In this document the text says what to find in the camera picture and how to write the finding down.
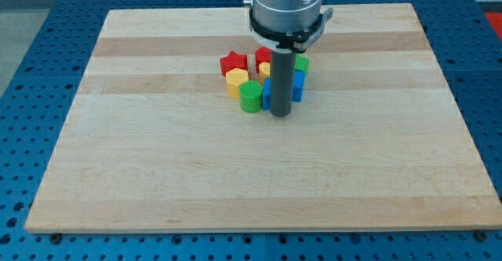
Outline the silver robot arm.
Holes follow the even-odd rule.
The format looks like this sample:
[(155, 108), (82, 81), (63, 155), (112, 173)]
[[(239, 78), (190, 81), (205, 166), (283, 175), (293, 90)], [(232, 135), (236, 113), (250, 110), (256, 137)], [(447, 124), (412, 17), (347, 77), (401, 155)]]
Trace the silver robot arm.
[(252, 0), (253, 19), (270, 31), (300, 31), (315, 23), (322, 0)]

